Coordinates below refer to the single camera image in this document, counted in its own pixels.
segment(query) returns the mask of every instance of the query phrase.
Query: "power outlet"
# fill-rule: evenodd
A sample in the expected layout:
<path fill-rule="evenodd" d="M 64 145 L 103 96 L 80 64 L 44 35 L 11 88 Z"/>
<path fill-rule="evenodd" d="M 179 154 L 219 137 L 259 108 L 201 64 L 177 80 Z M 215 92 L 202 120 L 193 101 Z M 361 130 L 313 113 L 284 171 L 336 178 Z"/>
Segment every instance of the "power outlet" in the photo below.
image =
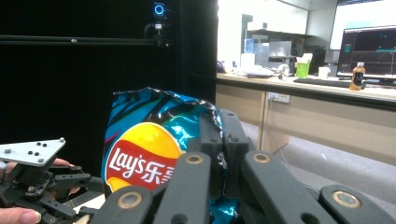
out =
<path fill-rule="evenodd" d="M 290 96 L 287 94 L 281 94 L 276 92 L 268 92 L 268 99 L 273 101 L 278 101 L 282 103 L 290 103 Z"/>

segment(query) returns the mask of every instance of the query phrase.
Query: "desk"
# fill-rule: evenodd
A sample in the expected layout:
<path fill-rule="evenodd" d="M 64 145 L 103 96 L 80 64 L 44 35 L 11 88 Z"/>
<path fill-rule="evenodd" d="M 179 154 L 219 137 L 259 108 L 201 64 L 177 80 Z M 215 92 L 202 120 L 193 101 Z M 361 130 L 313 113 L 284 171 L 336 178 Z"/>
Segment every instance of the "desk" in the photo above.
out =
<path fill-rule="evenodd" d="M 291 135 L 396 165 L 396 90 L 350 91 L 294 79 L 218 74 L 216 106 L 259 126 L 258 150 L 275 152 Z M 268 101 L 269 91 L 290 95 L 290 103 Z"/>

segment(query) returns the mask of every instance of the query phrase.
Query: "desk countertop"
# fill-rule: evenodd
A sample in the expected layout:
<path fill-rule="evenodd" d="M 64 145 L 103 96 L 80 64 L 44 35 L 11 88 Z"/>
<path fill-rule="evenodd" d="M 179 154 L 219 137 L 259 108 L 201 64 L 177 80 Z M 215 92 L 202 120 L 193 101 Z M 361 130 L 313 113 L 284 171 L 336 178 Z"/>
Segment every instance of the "desk countertop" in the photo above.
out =
<path fill-rule="evenodd" d="M 347 88 L 295 83 L 293 82 L 295 78 L 248 78 L 235 74 L 218 74 L 217 83 L 260 91 L 275 91 L 348 105 L 360 105 L 396 111 L 396 88 L 367 85 L 364 90 L 351 91 Z"/>

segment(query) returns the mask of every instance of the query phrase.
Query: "bottle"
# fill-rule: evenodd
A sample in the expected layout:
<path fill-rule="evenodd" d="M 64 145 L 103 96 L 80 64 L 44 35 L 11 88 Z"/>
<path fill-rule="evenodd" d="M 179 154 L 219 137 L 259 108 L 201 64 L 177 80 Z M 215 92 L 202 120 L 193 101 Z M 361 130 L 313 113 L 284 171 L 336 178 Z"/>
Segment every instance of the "bottle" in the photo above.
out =
<path fill-rule="evenodd" d="M 352 80 L 349 84 L 349 89 L 352 91 L 360 91 L 361 90 L 361 82 L 363 81 L 364 73 L 366 73 L 366 69 L 364 69 L 364 63 L 358 63 L 358 66 L 353 69 Z"/>

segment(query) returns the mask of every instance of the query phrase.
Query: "ceiling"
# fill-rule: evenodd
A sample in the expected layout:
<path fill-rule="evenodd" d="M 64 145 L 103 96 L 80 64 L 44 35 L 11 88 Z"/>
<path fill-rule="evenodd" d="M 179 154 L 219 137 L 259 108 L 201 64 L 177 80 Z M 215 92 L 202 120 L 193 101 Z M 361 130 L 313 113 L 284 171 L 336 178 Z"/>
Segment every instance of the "ceiling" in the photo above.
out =
<path fill-rule="evenodd" d="M 306 10 L 318 10 L 323 8 L 335 8 L 337 0 L 278 0 Z"/>

